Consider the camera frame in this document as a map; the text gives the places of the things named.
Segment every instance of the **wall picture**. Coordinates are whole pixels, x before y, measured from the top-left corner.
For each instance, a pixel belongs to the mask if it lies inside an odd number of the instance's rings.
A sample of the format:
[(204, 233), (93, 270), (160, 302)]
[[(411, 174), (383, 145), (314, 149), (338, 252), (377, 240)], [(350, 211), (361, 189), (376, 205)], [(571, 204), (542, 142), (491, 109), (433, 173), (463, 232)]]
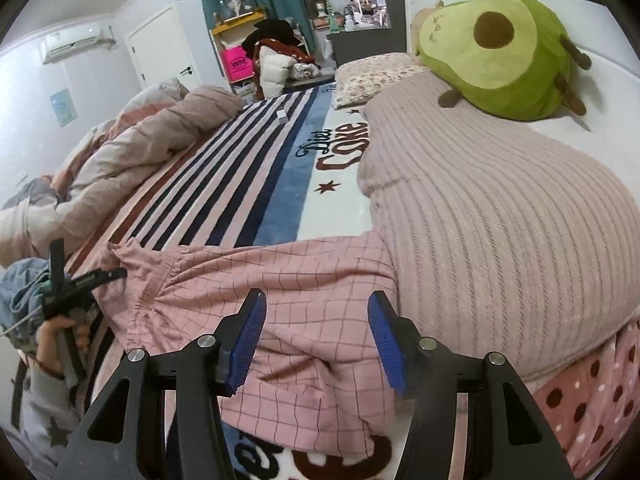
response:
[(57, 94), (53, 94), (50, 99), (51, 107), (58, 118), (60, 126), (66, 126), (78, 118), (78, 112), (76, 112), (76, 107), (74, 106), (74, 101), (71, 98), (71, 93), (68, 88), (61, 90)]

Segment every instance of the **person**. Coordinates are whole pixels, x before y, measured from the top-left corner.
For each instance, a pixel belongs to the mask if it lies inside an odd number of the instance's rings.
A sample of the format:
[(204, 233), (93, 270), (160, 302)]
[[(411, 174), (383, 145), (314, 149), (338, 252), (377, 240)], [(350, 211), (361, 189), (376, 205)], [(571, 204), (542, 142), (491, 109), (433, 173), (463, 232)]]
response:
[[(74, 320), (57, 316), (38, 329), (38, 349), (24, 380), (20, 430), (2, 426), (9, 443), (37, 480), (51, 480), (80, 419), (71, 405), (58, 356), (56, 334), (75, 327)], [(89, 326), (75, 329), (78, 349), (89, 348)]]

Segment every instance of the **avocado plush toy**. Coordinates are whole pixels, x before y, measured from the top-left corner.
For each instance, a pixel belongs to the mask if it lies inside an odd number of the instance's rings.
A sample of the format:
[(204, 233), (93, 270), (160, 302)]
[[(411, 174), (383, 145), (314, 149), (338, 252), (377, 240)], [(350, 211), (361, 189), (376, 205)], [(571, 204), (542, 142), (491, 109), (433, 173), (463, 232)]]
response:
[(519, 121), (543, 119), (564, 105), (586, 108), (569, 86), (572, 59), (591, 59), (569, 40), (556, 14), (537, 0), (442, 2), (419, 28), (421, 63), (453, 86), (438, 102), (460, 96), (490, 114)]

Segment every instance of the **white bottle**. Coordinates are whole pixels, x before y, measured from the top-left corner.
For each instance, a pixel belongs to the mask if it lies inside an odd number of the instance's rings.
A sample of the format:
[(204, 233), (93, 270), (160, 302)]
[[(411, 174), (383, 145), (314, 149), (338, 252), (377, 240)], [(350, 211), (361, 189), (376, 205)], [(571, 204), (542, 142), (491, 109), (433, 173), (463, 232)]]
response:
[(353, 21), (353, 16), (351, 16), (350, 14), (348, 14), (347, 18), (344, 20), (344, 30), (346, 30), (347, 32), (356, 30), (356, 24)]

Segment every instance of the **white cable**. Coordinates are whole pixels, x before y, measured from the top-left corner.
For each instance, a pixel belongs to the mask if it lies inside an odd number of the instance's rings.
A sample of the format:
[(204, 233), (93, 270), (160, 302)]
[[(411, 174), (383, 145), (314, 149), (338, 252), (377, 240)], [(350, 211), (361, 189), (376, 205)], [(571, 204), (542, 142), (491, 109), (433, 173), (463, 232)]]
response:
[(27, 314), (26, 316), (24, 316), (20, 321), (18, 321), (18, 323), (16, 323), (12, 327), (7, 328), (4, 332), (0, 332), (0, 337), (7, 335), (9, 332), (11, 332), (11, 330), (18, 328), (22, 323), (26, 323), (31, 318), (36, 317), (41, 311), (42, 311), (42, 305), (39, 306), (36, 310), (31, 312), (30, 314)]

